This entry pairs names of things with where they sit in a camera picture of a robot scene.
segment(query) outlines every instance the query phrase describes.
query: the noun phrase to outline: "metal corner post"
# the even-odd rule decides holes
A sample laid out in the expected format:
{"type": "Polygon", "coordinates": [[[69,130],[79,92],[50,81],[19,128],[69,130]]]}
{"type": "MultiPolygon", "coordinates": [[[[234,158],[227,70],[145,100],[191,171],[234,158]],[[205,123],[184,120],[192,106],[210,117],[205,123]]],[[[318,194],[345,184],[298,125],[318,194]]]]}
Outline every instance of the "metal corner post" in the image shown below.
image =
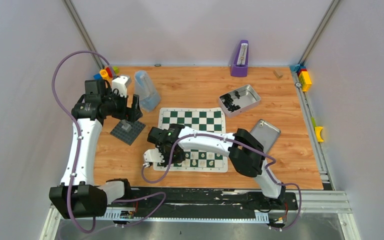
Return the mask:
{"type": "MultiPolygon", "coordinates": [[[[89,37],[89,34],[86,31],[86,28],[83,25],[82,20],[80,19],[80,16],[77,13],[76,8],[75,8],[72,0],[62,0],[62,2],[64,3],[64,6],[67,9],[68,14],[70,14],[70,17],[71,17],[74,25],[76,26],[78,33],[81,35],[81,38],[83,39],[84,43],[86,44],[87,49],[89,51],[98,52],[97,49],[95,48],[91,38],[89,37]]],[[[96,65],[98,66],[98,68],[103,69],[105,65],[102,62],[102,60],[100,59],[100,57],[98,57],[97,55],[94,55],[94,54],[92,55],[92,57],[93,57],[93,60],[95,61],[96,65]]]]}
{"type": "Polygon", "coordinates": [[[314,32],[314,35],[312,36],[310,42],[308,43],[307,47],[305,48],[304,53],[301,56],[301,59],[299,60],[299,64],[302,66],[305,65],[307,59],[309,58],[309,55],[313,48],[315,47],[317,41],[319,40],[320,35],[325,30],[326,26],[328,25],[329,21],[332,18],[332,15],[335,13],[335,10],[337,9],[339,3],[341,0],[332,0],[329,7],[326,10],[326,13],[324,14],[323,18],[321,19],[320,24],[318,25],[317,29],[314,32]]]}

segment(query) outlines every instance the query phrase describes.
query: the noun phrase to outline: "chessboard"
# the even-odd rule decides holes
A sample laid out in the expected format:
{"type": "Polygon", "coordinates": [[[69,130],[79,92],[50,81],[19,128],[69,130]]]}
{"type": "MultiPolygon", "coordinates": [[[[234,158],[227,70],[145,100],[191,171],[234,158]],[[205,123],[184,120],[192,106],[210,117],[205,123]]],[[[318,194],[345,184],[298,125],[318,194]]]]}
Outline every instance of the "chessboard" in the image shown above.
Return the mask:
{"type": "MultiPolygon", "coordinates": [[[[226,133],[225,113],[220,107],[216,108],[167,108],[159,111],[158,127],[168,129],[170,124],[181,124],[195,130],[212,133],[226,133]]],[[[170,171],[179,172],[214,172],[226,173],[228,171],[228,158],[213,152],[198,149],[185,149],[182,163],[172,164],[170,171]]],[[[156,171],[165,171],[167,168],[157,163],[153,165],[156,171]]]]}

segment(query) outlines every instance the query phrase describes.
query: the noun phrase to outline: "wooden tabletop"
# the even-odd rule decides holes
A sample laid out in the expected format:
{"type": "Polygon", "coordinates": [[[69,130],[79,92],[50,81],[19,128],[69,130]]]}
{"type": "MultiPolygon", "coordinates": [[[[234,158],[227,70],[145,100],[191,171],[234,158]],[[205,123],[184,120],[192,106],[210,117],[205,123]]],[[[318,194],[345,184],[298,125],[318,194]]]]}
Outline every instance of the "wooden tabletop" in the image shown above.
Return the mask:
{"type": "MultiPolygon", "coordinates": [[[[119,120],[112,117],[105,120],[96,149],[95,184],[122,178],[136,187],[258,189],[257,183],[238,174],[230,161],[225,173],[171,171],[156,184],[146,183],[141,177],[143,154],[155,148],[147,142],[147,136],[151,127],[158,126],[160,108],[217,108],[219,96],[250,84],[260,95],[261,103],[236,117],[226,117],[226,132],[235,133],[238,128],[251,131],[259,119],[273,124],[281,130],[270,150],[270,155],[277,159],[271,167],[276,177],[284,183],[296,183],[302,189],[323,188],[288,67],[250,67],[247,77],[231,77],[227,67],[120,67],[120,73],[131,76],[132,80],[139,70],[148,72],[161,95],[161,103],[150,113],[143,111],[139,121],[146,127],[131,146],[110,135],[119,120]],[[283,73],[281,79],[273,74],[274,69],[283,73]]],[[[133,84],[128,87],[130,96],[134,93],[133,84]]],[[[156,180],[163,173],[152,167],[145,169],[149,180],[156,180]]]]}

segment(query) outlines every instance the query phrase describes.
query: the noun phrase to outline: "chessboard square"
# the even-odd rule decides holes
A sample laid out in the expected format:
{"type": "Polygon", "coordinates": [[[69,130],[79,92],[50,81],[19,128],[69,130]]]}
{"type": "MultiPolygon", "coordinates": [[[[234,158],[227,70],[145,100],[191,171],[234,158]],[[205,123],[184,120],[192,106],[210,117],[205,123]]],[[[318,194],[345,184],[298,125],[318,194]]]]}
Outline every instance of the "chessboard square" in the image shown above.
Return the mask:
{"type": "Polygon", "coordinates": [[[181,162],[181,166],[182,167],[190,167],[191,166],[191,160],[190,159],[186,159],[184,161],[181,162]]]}
{"type": "Polygon", "coordinates": [[[214,160],[208,160],[206,161],[206,167],[207,168],[214,168],[214,160]]]}
{"type": "Polygon", "coordinates": [[[191,167],[198,167],[198,160],[196,160],[196,159],[190,160],[190,166],[191,167]]]}
{"type": "Polygon", "coordinates": [[[199,153],[197,151],[190,152],[190,160],[198,159],[199,153]]]}
{"type": "Polygon", "coordinates": [[[215,111],[214,112],[214,118],[221,118],[222,117],[222,111],[215,111]]]}
{"type": "Polygon", "coordinates": [[[170,124],[169,123],[161,124],[161,129],[169,129],[169,128],[170,128],[170,124]]]}
{"type": "Polygon", "coordinates": [[[200,125],[199,124],[191,124],[192,126],[191,126],[191,128],[192,129],[195,129],[195,130],[199,130],[200,129],[200,125]]]}
{"type": "Polygon", "coordinates": [[[199,124],[199,129],[200,131],[206,131],[207,130],[207,125],[206,124],[199,124]]]}
{"type": "Polygon", "coordinates": [[[205,151],[200,151],[198,153],[198,159],[207,159],[207,152],[205,151]]]}
{"type": "Polygon", "coordinates": [[[199,160],[198,167],[200,168],[206,168],[207,167],[207,160],[199,160]]]}
{"type": "Polygon", "coordinates": [[[214,131],[221,131],[222,130],[222,125],[221,124],[215,124],[214,125],[214,131]]]}
{"type": "Polygon", "coordinates": [[[216,153],[216,154],[214,155],[214,159],[215,159],[215,160],[223,160],[223,155],[216,153]]]}
{"type": "Polygon", "coordinates": [[[215,159],[215,154],[214,154],[214,152],[207,152],[207,153],[206,153],[206,159],[207,159],[207,160],[214,160],[214,159],[215,159]]]}
{"type": "Polygon", "coordinates": [[[223,168],[223,160],[214,160],[215,168],[223,168]]]}
{"type": "Polygon", "coordinates": [[[213,124],[207,124],[206,125],[206,130],[208,132],[214,132],[214,125],[213,124]]]}

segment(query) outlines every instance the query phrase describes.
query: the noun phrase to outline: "gray wall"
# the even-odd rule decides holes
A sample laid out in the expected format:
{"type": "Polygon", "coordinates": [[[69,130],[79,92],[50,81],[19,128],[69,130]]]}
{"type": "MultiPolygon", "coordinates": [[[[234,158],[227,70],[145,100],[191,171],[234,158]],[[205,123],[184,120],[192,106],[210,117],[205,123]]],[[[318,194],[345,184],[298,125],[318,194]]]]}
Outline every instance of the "gray wall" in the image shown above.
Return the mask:
{"type": "Polygon", "coordinates": [[[384,239],[384,1],[342,1],[307,67],[333,180],[362,238],[384,239]]]}
{"type": "Polygon", "coordinates": [[[299,61],[331,0],[73,0],[96,47],[119,65],[226,66],[299,61]]]}
{"type": "MultiPolygon", "coordinates": [[[[39,238],[49,187],[64,173],[72,123],[55,103],[51,77],[67,54],[85,49],[58,0],[0,0],[0,240],[39,238]]],[[[57,92],[72,105],[98,69],[74,57],[57,92]]]]}

